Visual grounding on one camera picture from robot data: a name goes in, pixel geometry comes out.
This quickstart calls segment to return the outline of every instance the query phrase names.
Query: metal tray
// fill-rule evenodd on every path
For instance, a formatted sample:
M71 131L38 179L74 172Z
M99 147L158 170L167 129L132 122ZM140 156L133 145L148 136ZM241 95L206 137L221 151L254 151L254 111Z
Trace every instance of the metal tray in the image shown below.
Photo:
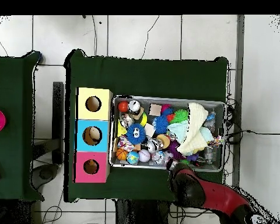
M168 98L153 98L153 97L142 97L142 96L121 96L115 95L111 102L111 128L110 128L110 149L109 149L109 162L114 167L133 167L135 169L166 169L163 166L154 166L149 164L149 162L138 162L136 165L122 164L116 158L116 153L113 152L113 145L115 137L117 136L117 123L120 116L120 113L117 109L117 105L121 101L131 101L137 100L140 102L141 106L144 108L144 112L148 117L147 123L152 123L155 116L149 115L149 106L150 104L171 104L172 108L176 111L178 109L188 109L188 103L196 102L201 104L206 110L210 112L214 111L216 113L216 122L215 122L215 133L214 135L221 135L225 139L226 127L226 104L218 101L203 101L203 100L182 100L182 99L168 99ZM224 157L224 144L221 145L216 151L216 160L212 164L205 164L202 167L196 167L190 165L191 168L195 171L201 172L218 172L223 168L223 157Z

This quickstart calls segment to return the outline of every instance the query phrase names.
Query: stacked shape sorter boxes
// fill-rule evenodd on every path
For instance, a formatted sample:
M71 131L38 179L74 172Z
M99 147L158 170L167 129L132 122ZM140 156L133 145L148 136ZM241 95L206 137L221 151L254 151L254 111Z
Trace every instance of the stacked shape sorter boxes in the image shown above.
M88 98L95 96L100 101L97 111L86 108ZM110 102L112 93L108 89L92 89L86 87L76 88L76 121L78 130L76 134L76 159L73 169L74 183L105 183L110 171L108 161L109 136L110 136ZM83 140L83 133L87 127L96 127L100 130L101 139L96 145L88 145ZM93 174L85 170L85 162L94 160L98 166Z

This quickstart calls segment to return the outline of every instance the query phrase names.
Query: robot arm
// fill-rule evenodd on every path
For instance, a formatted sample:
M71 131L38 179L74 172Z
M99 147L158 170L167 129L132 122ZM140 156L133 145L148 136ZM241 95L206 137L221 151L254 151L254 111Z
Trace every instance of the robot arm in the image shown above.
M232 188L205 181L174 159L168 161L167 170L177 206L209 209L219 216L221 224L267 224L253 212L248 200Z

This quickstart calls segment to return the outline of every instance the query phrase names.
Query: pink box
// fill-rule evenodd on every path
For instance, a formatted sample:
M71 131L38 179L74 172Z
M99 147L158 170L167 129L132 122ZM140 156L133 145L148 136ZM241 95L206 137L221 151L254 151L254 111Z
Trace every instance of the pink box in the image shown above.
M74 183L105 183L109 175L109 163L107 152L77 152L76 154L76 180ZM95 174L89 174L84 170L87 160L95 160L99 169Z

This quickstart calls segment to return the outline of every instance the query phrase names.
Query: green cloth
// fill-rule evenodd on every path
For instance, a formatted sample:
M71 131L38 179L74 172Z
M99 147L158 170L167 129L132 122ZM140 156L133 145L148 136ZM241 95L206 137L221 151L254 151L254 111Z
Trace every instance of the green cloth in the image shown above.
M173 201L168 172L154 169L112 167L107 183L73 183L75 132L75 88L110 89L114 95L134 95L225 102L228 61L161 61L114 57L84 57L73 50L65 60L66 106L70 88L68 198L119 198ZM198 173L206 180L222 183L223 170Z
M22 58L0 57L0 199L42 200L30 185L33 122L33 68L39 52Z

